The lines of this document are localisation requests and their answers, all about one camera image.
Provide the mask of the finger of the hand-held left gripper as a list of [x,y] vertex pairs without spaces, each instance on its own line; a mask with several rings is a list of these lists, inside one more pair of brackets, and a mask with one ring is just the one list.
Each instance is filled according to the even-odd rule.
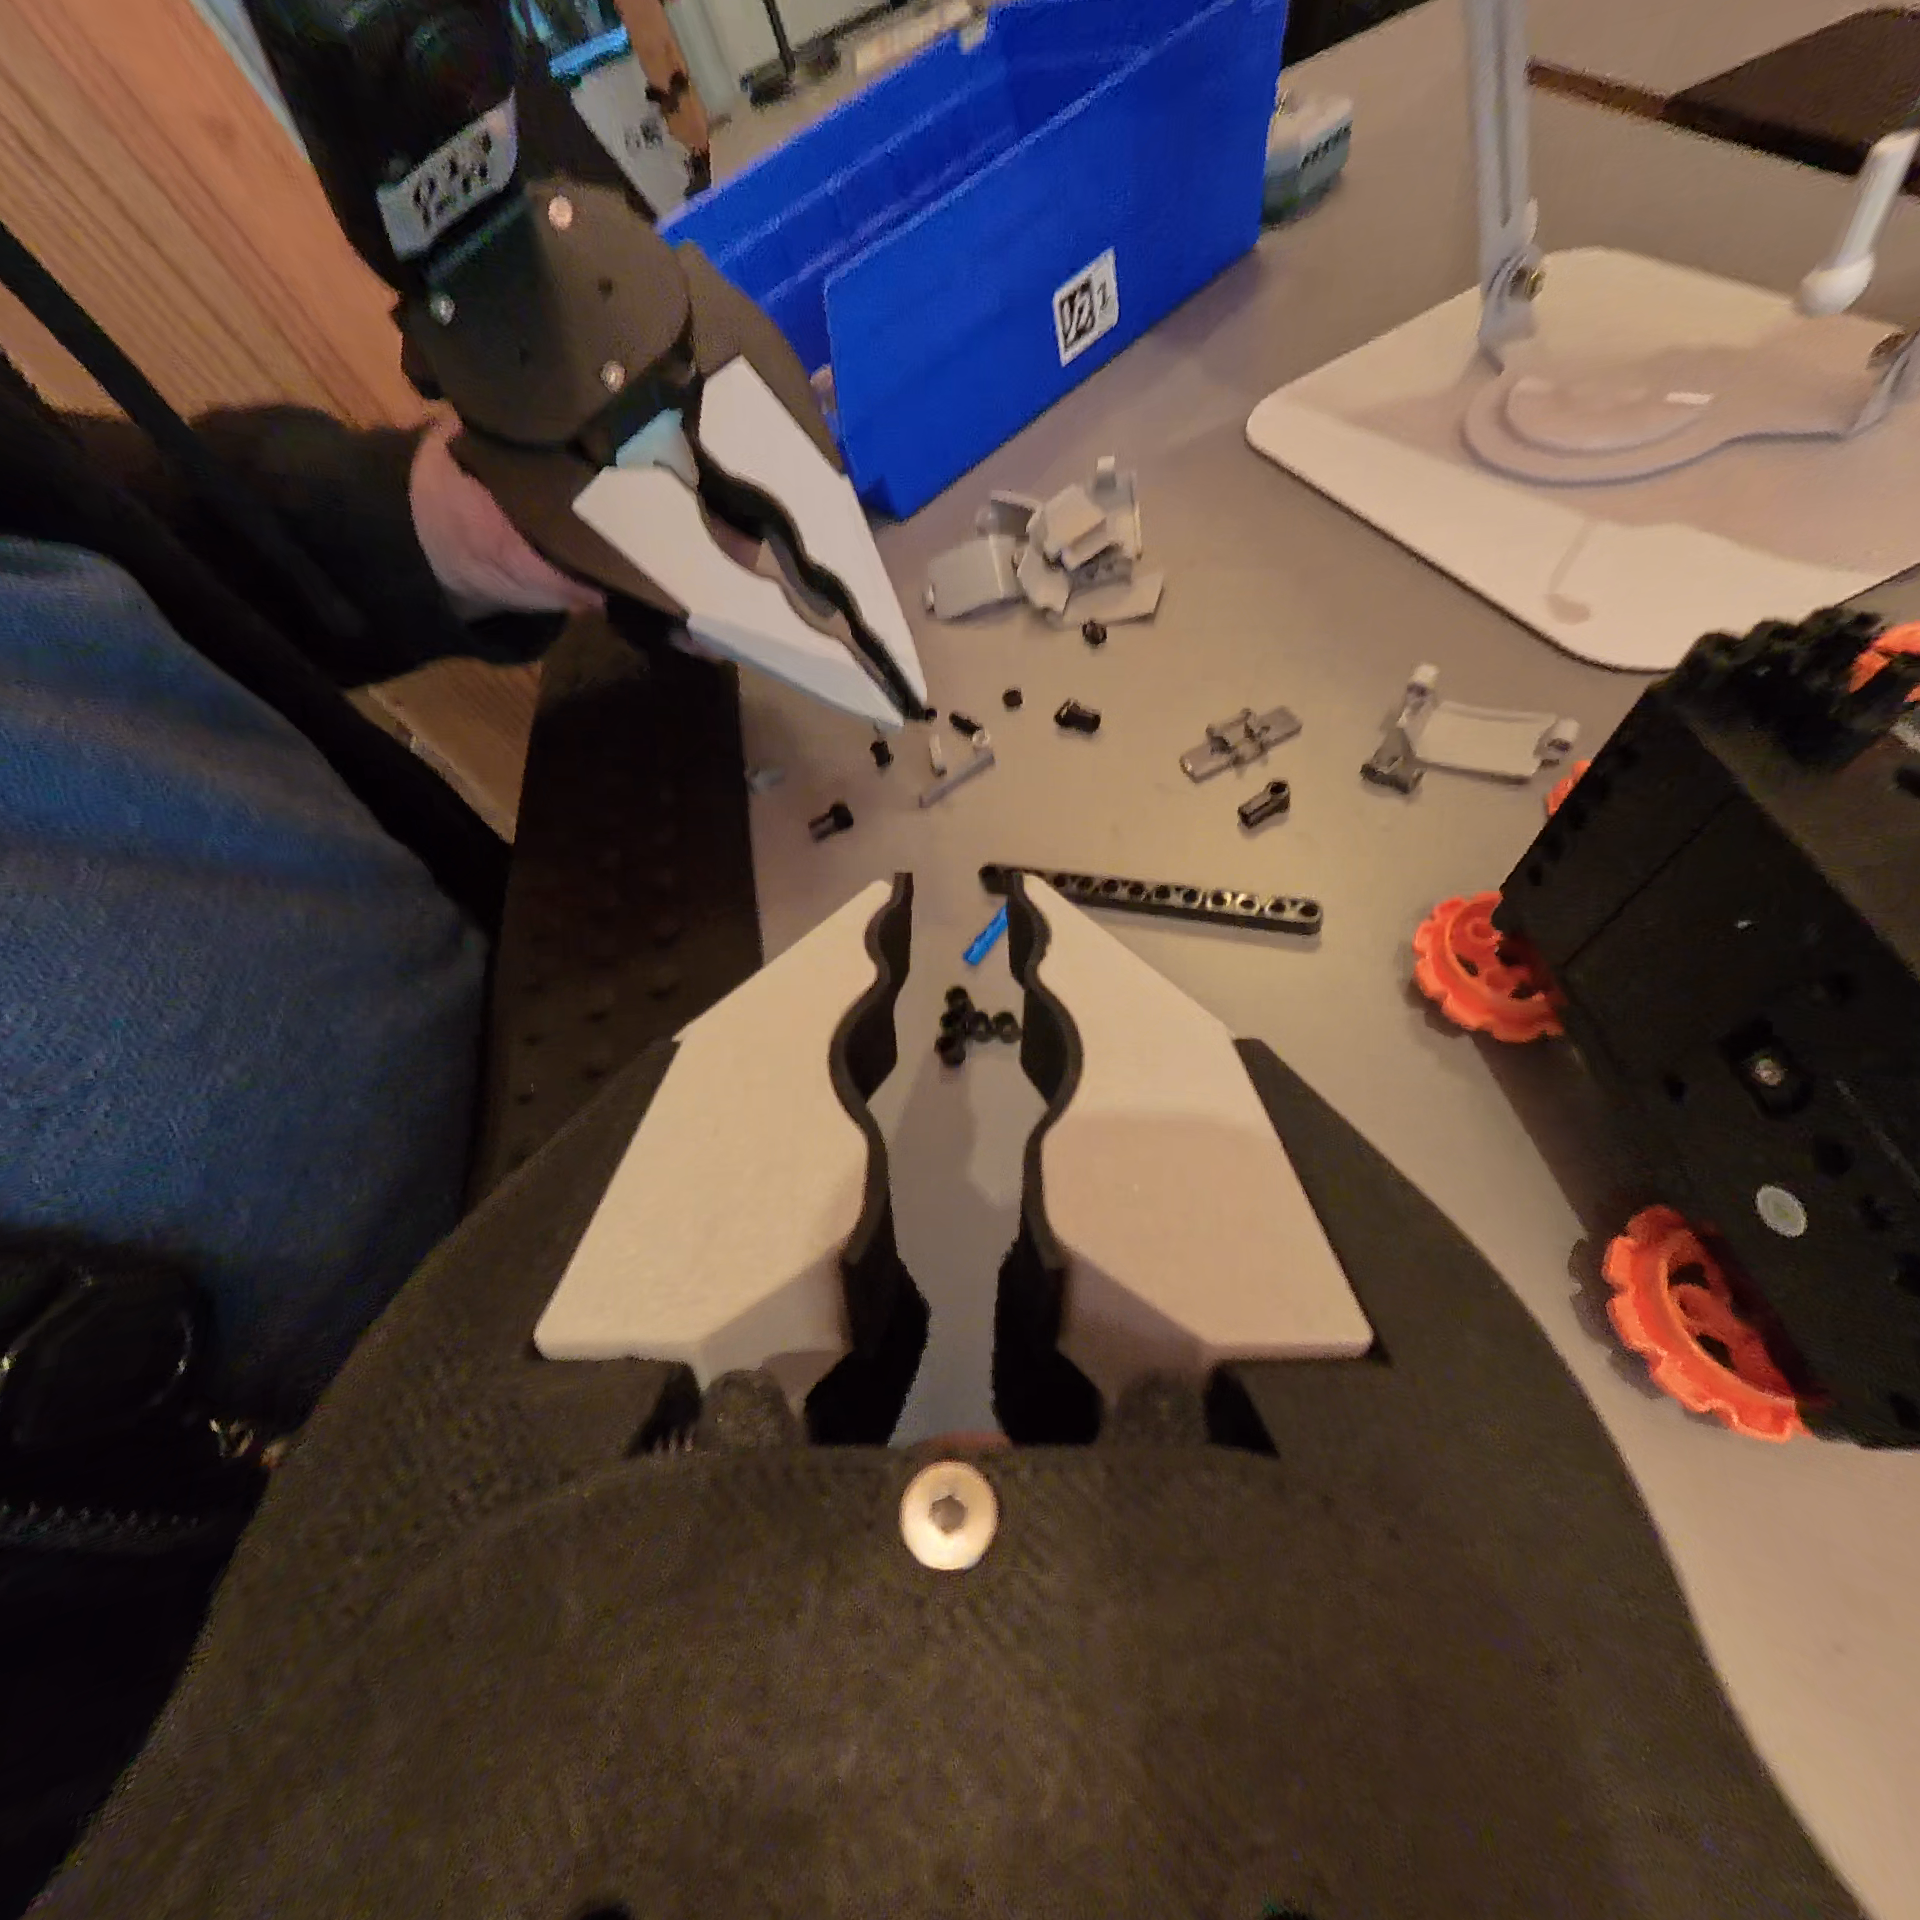
[[783,548],[846,624],[885,717],[927,717],[929,681],[901,591],[853,479],[746,356],[705,375],[692,420],[702,499]]
[[846,620],[815,598],[780,544],[740,532],[705,501],[695,437],[654,420],[622,444],[575,515],[684,607],[688,633],[834,710],[901,728],[853,657]]

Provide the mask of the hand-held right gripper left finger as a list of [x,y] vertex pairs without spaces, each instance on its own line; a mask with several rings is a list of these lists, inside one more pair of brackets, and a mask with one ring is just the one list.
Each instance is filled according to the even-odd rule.
[[875,879],[665,1053],[535,1326],[551,1362],[763,1371],[800,1411],[898,1411],[930,1308],[872,1099],[898,1066],[914,877]]

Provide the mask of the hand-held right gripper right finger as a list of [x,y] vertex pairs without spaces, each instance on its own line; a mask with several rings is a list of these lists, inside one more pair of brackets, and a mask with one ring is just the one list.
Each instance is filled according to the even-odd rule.
[[1011,876],[1020,1069],[1042,1103],[996,1281],[996,1408],[1117,1411],[1144,1379],[1355,1362],[1376,1329],[1232,1033],[1045,877]]

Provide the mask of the cluster of black bushings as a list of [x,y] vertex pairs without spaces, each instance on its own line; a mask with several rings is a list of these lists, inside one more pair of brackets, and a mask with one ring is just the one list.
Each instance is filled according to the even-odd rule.
[[1013,1047],[1020,1039],[1022,1020],[1013,1008],[987,1008],[960,982],[948,986],[933,1044],[933,1056],[940,1068],[959,1072],[973,1052],[990,1046]]

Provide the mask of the building block robot vehicle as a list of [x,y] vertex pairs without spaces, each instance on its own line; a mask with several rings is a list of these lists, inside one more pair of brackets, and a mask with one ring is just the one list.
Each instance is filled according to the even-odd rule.
[[1410,940],[1456,1028],[1573,1044],[1650,1196],[1612,1329],[1767,1441],[1918,1443],[1917,679],[1868,610],[1704,635]]

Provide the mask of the grey track link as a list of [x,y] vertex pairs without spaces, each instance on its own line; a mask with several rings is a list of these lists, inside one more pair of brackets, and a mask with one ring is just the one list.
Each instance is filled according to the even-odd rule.
[[1179,756],[1179,767],[1189,782],[1204,783],[1227,771],[1265,761],[1272,750],[1293,741],[1303,732],[1303,720],[1286,706],[1257,712],[1240,707],[1237,713],[1212,721],[1204,736]]

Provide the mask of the person's left forearm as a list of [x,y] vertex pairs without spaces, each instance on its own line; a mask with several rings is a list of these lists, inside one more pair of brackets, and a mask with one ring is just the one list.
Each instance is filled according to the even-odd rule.
[[371,427],[294,403],[224,407],[196,420],[221,468],[251,487],[352,607],[356,635],[308,643],[345,687],[399,679],[440,659],[541,659],[572,618],[468,622],[454,610],[420,549],[409,497],[412,455],[432,420]]

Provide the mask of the person's left hand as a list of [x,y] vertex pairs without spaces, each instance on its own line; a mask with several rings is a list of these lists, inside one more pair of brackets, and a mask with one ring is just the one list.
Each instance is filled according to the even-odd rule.
[[407,475],[420,551],[461,620],[602,612],[604,593],[541,555],[453,451],[453,427],[435,418]]

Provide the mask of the blue plastic storage bin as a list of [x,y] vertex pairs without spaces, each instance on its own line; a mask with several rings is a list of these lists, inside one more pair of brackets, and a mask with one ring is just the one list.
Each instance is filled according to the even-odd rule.
[[1243,259],[1284,2],[1028,2],[939,38],[663,222],[828,371],[907,518]]

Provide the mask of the pile of grey panel pieces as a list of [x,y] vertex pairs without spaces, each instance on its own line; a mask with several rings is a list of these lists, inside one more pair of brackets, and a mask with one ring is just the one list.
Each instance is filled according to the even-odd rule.
[[1165,591],[1165,570],[1147,559],[1139,469],[1104,454],[1056,492],[990,492],[973,538],[929,564],[923,602],[939,622],[1026,607],[1104,630],[1155,620]]

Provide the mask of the black long holed beam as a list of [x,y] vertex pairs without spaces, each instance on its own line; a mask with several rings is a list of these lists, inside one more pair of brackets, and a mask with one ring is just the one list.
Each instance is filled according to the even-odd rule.
[[1020,879],[1026,888],[1045,883],[1062,899],[1087,910],[1194,925],[1259,929],[1284,940],[1318,940],[1328,923],[1320,899],[1254,886],[1001,860],[983,861],[977,867],[977,877],[996,898],[1004,898],[1011,883]]

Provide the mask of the dark perforated pad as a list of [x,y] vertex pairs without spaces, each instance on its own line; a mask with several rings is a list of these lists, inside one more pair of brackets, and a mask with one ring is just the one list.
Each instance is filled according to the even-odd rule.
[[740,677],[634,607],[541,664],[468,1200],[764,958]]

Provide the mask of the person's blue shirt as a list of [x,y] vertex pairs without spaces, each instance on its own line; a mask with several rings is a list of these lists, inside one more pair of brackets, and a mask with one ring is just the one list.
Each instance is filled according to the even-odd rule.
[[2,1219],[202,1285],[299,1421],[468,1192],[487,946],[132,576],[2,562]]

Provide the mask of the grey curved panel piece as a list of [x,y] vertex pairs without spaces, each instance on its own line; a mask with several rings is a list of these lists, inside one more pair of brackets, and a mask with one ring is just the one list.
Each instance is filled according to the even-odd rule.
[[1421,664],[1359,773],[1402,795],[1412,795],[1428,771],[1525,786],[1564,763],[1578,741],[1580,723],[1569,715],[1442,698],[1438,668]]

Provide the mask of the grey block assembly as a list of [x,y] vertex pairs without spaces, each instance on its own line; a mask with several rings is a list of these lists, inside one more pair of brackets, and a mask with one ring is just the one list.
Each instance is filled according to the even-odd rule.
[[1355,102],[1344,93],[1280,87],[1267,130],[1260,224],[1280,227],[1328,197],[1343,177],[1355,131]]

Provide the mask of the white knob rod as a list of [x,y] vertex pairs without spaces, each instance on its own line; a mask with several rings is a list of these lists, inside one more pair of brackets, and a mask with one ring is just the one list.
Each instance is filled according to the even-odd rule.
[[1809,320],[1846,313],[1876,276],[1879,241],[1903,195],[1918,150],[1918,124],[1879,138],[1864,155],[1849,215],[1832,252],[1802,276],[1795,306]]

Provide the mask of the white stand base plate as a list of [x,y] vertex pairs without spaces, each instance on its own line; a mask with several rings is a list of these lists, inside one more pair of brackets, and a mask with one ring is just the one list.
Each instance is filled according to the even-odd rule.
[[1535,334],[1472,294],[1267,395],[1253,447],[1576,659],[1666,671],[1917,566],[1917,342],[1619,249]]

